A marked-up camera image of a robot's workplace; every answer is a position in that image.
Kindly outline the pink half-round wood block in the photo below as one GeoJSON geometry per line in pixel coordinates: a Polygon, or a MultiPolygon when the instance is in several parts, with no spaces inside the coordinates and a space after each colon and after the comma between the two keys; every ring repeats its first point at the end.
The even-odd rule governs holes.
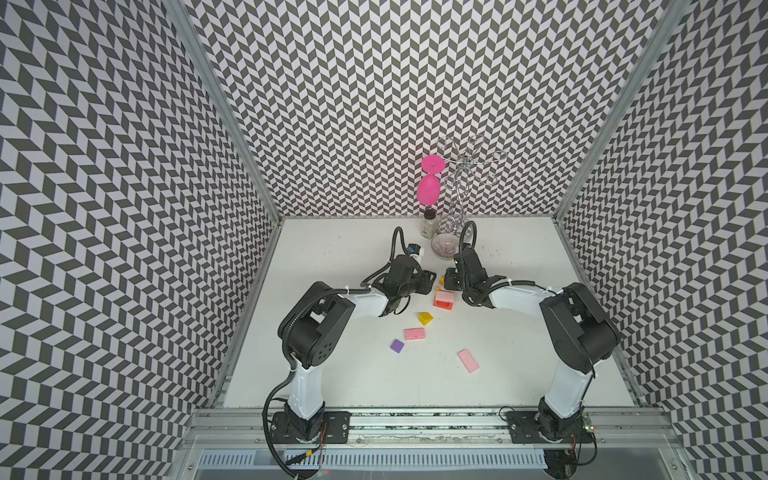
{"type": "Polygon", "coordinates": [[[435,292],[434,302],[453,304],[455,302],[455,293],[451,291],[438,290],[435,292]]]}

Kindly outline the red arch wood block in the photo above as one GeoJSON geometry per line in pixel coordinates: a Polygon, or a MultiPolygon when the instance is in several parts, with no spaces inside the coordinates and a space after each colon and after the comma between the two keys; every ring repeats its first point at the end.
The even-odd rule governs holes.
{"type": "Polygon", "coordinates": [[[436,308],[444,309],[444,310],[452,310],[454,307],[454,303],[452,301],[442,301],[435,299],[433,301],[433,306],[436,308]]]}

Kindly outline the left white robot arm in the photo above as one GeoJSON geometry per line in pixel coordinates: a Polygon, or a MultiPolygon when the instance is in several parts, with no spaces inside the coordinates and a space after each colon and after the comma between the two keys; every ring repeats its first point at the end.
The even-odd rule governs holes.
{"type": "Polygon", "coordinates": [[[414,295],[427,295],[437,274],[412,255],[400,254],[364,279],[357,288],[333,288],[314,282],[278,327],[289,373],[264,402],[286,388],[283,410],[269,415],[266,429],[275,443],[310,443],[323,432],[338,430],[341,412],[327,412],[322,394],[323,364],[336,349],[350,321],[400,312],[414,295]]]}

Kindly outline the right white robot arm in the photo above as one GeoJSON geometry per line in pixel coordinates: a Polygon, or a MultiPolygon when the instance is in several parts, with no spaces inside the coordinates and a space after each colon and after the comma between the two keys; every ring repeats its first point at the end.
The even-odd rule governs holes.
{"type": "Polygon", "coordinates": [[[560,443],[579,440],[585,429],[583,401],[596,377],[596,366],[610,358],[622,340],[590,289],[579,282],[557,291],[533,280],[489,275],[474,248],[464,243],[446,270],[444,286],[459,291],[473,307],[513,310],[544,321],[558,364],[550,387],[539,400],[537,411],[509,413],[509,427],[521,430],[513,436],[522,443],[560,443]]]}

